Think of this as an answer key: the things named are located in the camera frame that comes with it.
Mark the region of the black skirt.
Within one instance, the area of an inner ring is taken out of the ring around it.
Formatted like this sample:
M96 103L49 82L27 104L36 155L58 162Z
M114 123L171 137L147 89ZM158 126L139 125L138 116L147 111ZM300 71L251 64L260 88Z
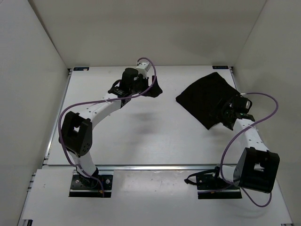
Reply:
M219 73L214 72L193 82L175 100L209 130L221 122L214 114L218 104L238 94Z

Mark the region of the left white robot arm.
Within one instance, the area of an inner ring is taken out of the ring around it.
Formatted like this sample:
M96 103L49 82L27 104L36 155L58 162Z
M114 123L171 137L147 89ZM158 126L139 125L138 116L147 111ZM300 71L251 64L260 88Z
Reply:
M162 94L157 76L148 77L149 63L126 68L121 79L115 81L100 101L87 102L88 108L73 112L67 107L59 117L59 143L69 164L76 168L80 182L89 189L104 190L98 178L99 170L89 153L93 130L111 113L124 107L130 100L144 96L156 98Z

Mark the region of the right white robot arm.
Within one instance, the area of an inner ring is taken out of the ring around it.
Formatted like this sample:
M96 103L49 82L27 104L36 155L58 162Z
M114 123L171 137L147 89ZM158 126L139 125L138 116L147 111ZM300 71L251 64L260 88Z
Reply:
M254 126L256 121L249 114L251 106L248 98L236 95L220 99L211 112L212 117L236 133L233 140L237 140L242 148L235 167L225 164L216 167L211 176L215 188L230 185L263 193L271 193L273 189L280 157L271 152L260 138Z

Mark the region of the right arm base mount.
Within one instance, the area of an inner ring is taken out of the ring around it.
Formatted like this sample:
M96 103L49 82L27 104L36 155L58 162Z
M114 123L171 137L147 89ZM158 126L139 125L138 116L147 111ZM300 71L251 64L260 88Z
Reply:
M219 178L220 167L190 174L184 182L197 187L199 200L242 199L238 187Z

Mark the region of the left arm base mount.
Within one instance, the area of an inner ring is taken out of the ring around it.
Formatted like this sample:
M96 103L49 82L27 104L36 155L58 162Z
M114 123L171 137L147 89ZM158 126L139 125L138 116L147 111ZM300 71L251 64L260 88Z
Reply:
M69 189L69 197L111 198L113 172L99 171L98 180L101 181L103 189L97 180L85 178L74 171Z

